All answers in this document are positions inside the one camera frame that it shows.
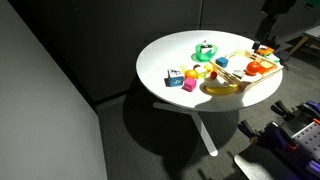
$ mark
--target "table base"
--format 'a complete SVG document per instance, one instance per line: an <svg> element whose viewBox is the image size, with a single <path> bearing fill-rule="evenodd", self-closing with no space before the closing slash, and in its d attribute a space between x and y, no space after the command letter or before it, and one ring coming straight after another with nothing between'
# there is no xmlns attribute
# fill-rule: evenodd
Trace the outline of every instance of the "table base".
<svg viewBox="0 0 320 180"><path fill-rule="evenodd" d="M201 117L199 116L198 111L193 111L185 108L180 108L171 104L166 104L166 103L160 103L160 102L154 102L153 107L158 108L158 109L163 109L163 110L168 110L168 111L173 111L173 112L178 112L178 113L183 113L183 114L190 114L193 122L195 123L200 136L211 156L217 156L218 155L218 150L216 146L213 144L213 141L204 126Z"/></svg>

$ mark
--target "toy block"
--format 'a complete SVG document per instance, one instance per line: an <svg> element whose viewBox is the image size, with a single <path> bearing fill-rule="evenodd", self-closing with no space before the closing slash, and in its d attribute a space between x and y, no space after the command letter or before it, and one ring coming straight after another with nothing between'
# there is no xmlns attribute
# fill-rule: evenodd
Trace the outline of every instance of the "toy block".
<svg viewBox="0 0 320 180"><path fill-rule="evenodd" d="M203 67L197 67L194 70L198 72L198 78L206 78L208 72L207 69Z"/></svg>
<svg viewBox="0 0 320 180"><path fill-rule="evenodd" d="M180 68L169 69L168 70L168 80L169 86L182 86L184 80L184 74L180 70Z"/></svg>
<svg viewBox="0 0 320 180"><path fill-rule="evenodd" d="M261 45L256 53L261 55L261 56L267 56L267 55L269 55L269 54L271 54L273 52L274 52L274 49L272 49L272 48L270 48L268 46Z"/></svg>
<svg viewBox="0 0 320 180"><path fill-rule="evenodd" d="M181 70L182 70L183 73L185 73L185 72L187 71L187 66L186 66L185 64L182 64L182 65L180 66L180 68L181 68Z"/></svg>
<svg viewBox="0 0 320 180"><path fill-rule="evenodd" d="M196 85L197 85L197 80L195 80L193 78L187 78L184 81L184 85L183 85L182 89L189 91L189 92L192 92L194 90L194 88L196 87Z"/></svg>
<svg viewBox="0 0 320 180"><path fill-rule="evenodd" d="M222 68L225 68L228 65L228 59L226 59L224 57L220 57L220 58L216 59L216 64L218 64Z"/></svg>
<svg viewBox="0 0 320 180"><path fill-rule="evenodd" d="M241 79L244 76L244 72L241 70L235 70L232 74L238 77L239 79Z"/></svg>
<svg viewBox="0 0 320 180"><path fill-rule="evenodd" d="M270 61L273 61L275 63L280 62L280 58L278 58L277 56L275 56L273 53L265 56L265 58L269 59Z"/></svg>

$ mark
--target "gray carpet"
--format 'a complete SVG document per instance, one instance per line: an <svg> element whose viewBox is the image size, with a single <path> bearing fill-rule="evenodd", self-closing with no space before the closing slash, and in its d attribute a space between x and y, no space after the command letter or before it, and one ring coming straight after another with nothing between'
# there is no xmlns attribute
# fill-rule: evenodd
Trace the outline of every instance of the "gray carpet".
<svg viewBox="0 0 320 180"><path fill-rule="evenodd" d="M279 89L261 103L228 113L200 113L219 155L211 157L189 115L154 109L158 100L143 87L97 107L109 180L247 179L233 157L249 146L237 124L247 119L257 130L283 122L270 106L289 108L320 101L320 55L301 49L283 71Z"/></svg>

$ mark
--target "dark wall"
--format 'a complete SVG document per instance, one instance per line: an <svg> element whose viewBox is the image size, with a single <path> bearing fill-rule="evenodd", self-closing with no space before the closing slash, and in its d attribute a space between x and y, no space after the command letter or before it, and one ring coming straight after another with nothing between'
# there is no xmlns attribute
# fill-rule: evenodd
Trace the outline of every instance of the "dark wall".
<svg viewBox="0 0 320 180"><path fill-rule="evenodd" d="M140 51L199 28L201 0L23 0L94 102L129 88Z"/></svg>
<svg viewBox="0 0 320 180"><path fill-rule="evenodd" d="M93 102L128 90L141 50L161 36L196 29L254 38L264 0L14 0L23 2ZM274 27L284 36L319 20L304 1Z"/></svg>
<svg viewBox="0 0 320 180"><path fill-rule="evenodd" d="M205 0L201 29L235 33L254 39L261 21L265 0ZM297 0L286 14L280 14L271 32L279 38L319 23L320 10L304 7L304 0Z"/></svg>

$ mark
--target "round white table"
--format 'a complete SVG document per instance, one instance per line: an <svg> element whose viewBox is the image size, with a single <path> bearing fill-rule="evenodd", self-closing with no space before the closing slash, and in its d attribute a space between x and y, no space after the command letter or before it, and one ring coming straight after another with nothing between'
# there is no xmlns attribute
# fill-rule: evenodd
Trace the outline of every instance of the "round white table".
<svg viewBox="0 0 320 180"><path fill-rule="evenodd" d="M212 156L218 154L201 118L199 111L224 112L238 110L254 105L272 95L282 81L282 70L270 78L253 86L249 90L230 95L209 95L201 90L204 79L197 80L197 87L188 92L178 87L167 87L165 78L167 70L186 65L192 69L195 64L205 65L207 62L196 62L192 55L195 47L204 40L218 47L213 59L229 55L237 50L252 51L253 41L231 33L220 31L185 31L162 37L149 44L140 53L136 69L143 85L155 96L170 103L154 103L154 107L190 114L204 143Z"/></svg>

